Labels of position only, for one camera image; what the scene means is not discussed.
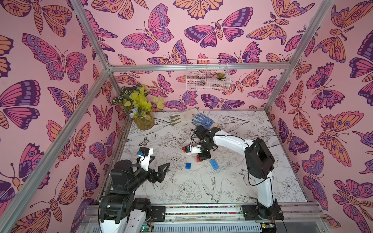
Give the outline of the small red lego brick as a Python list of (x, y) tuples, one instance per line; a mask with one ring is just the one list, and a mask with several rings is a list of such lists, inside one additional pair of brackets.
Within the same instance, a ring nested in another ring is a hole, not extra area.
[(198, 155), (196, 156), (196, 160), (197, 160), (197, 163), (201, 163), (202, 162), (202, 160), (200, 159), (200, 157)]

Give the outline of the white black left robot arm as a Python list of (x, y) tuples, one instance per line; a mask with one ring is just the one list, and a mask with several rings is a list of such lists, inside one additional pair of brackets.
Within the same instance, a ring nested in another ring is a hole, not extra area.
[(139, 159), (135, 164), (121, 160), (111, 170), (112, 190), (102, 198), (98, 209), (102, 233), (139, 233), (145, 221), (154, 217), (151, 201), (135, 198), (135, 192), (146, 181), (163, 182), (170, 163), (159, 166), (156, 171), (145, 170), (141, 162), (144, 160)]

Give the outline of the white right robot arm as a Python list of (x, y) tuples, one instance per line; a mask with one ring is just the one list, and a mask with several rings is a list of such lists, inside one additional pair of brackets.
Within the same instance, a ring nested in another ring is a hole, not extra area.
[(228, 134), (220, 128), (213, 127), (207, 130), (198, 126), (192, 130), (191, 143), (183, 148), (187, 154), (197, 154), (199, 160), (211, 158), (211, 151), (219, 147), (228, 148), (245, 158), (250, 186), (257, 187), (257, 201), (253, 212), (246, 207), (241, 210), (245, 219), (250, 216), (261, 220), (284, 220), (284, 215), (277, 199), (273, 195), (273, 169), (275, 159), (266, 143), (257, 138), (255, 140), (243, 139)]

